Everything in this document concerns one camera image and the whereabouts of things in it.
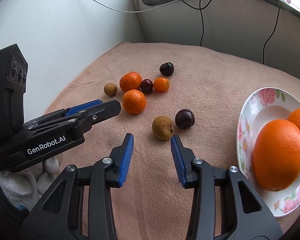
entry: metal screw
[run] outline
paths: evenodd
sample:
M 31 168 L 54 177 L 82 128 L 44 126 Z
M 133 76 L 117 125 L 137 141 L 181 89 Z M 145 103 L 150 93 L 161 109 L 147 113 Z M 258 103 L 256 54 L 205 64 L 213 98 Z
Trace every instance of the metal screw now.
M 230 166 L 229 170 L 234 173 L 238 172 L 238 168 L 236 166 Z
M 75 170 L 75 166 L 74 165 L 69 165 L 66 167 L 66 170 L 71 172 L 71 171 L 74 171 Z
M 194 158 L 194 159 L 193 159 L 193 162 L 194 162 L 195 164 L 202 164 L 202 163 L 203 163 L 203 160 L 200 159 L 200 158 Z
M 103 162 L 104 164 L 109 164 L 109 163 L 112 162 L 112 159 L 109 158 L 109 157 L 106 157 L 106 158 L 104 158 L 104 159 L 102 160 L 102 162 Z
M 37 126 L 38 123 L 37 122 L 33 122 L 29 127 L 28 130 L 31 130 L 33 127 Z

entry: pink rose pattern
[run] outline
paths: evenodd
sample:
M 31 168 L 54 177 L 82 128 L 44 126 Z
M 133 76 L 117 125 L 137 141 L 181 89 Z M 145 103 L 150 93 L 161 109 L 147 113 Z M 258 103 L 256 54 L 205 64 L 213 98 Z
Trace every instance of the pink rose pattern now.
M 256 95 L 253 95 L 251 98 L 251 104 L 254 105 L 257 102 Z
M 238 133 L 239 140 L 242 139 L 242 136 L 243 136 L 242 124 L 241 124 L 241 120 L 239 120 L 239 133 Z
M 284 207 L 283 207 L 283 213 L 288 213 L 292 211 L 294 208 L 296 208 L 297 204 L 292 199 L 287 199 L 284 201 Z
M 300 204 L 300 185 L 299 187 L 292 193 L 291 197 L 286 197 L 284 199 L 283 209 L 281 209 L 278 205 L 279 201 L 274 204 L 275 210 L 280 209 L 284 214 L 292 211 Z
M 273 88 L 265 88 L 256 93 L 257 97 L 260 98 L 260 103 L 263 106 L 271 105 L 275 102 L 276 93 Z

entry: floral plate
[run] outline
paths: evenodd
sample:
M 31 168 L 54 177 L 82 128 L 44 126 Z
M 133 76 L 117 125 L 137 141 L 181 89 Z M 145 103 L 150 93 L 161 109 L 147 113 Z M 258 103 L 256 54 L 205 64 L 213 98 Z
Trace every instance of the floral plate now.
M 300 101 L 278 88 L 261 88 L 245 101 L 237 129 L 237 158 L 240 171 L 255 187 L 275 217 L 282 217 L 300 205 L 300 175 L 287 189 L 269 192 L 257 183 L 252 166 L 252 152 L 263 126 L 275 119 L 287 119 L 300 107 Z

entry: gloved hand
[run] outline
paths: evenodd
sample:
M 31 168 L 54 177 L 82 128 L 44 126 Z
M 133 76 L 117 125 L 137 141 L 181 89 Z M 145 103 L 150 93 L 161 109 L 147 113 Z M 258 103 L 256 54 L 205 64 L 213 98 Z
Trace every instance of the gloved hand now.
M 9 202 L 17 209 L 30 212 L 60 174 L 62 159 L 63 155 L 59 154 L 17 173 L 0 172 L 0 186 Z

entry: blue gripper pad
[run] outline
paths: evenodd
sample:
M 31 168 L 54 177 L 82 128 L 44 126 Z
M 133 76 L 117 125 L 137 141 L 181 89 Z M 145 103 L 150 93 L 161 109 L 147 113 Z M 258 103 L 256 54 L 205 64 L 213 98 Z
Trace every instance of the blue gripper pad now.
M 179 182 L 183 187 L 186 185 L 186 166 L 181 157 L 181 152 L 176 142 L 175 136 L 172 136 L 170 141 L 171 153 L 174 161 L 174 165 L 176 167 L 177 175 Z
M 119 178 L 118 178 L 118 184 L 120 187 L 123 186 L 127 179 L 128 175 L 128 170 L 130 166 L 130 161 L 132 157 L 132 152 L 133 152 L 133 145 L 134 145 L 134 139 L 133 135 L 130 135 L 130 138 L 128 142 L 124 145 L 125 143 L 122 144 L 122 147 L 125 147 L 124 150 L 124 155 L 120 164 L 120 171 L 119 171 Z
M 91 102 L 88 102 L 88 103 L 85 103 L 85 104 L 82 104 L 79 106 L 71 107 L 71 108 L 69 108 L 69 111 L 68 111 L 68 113 L 65 114 L 65 116 L 75 114 L 78 111 L 84 110 L 84 109 L 92 107 L 92 106 L 100 105 L 102 103 L 103 102 L 100 99 L 97 99 L 97 100 L 94 100 L 94 101 L 91 101 Z

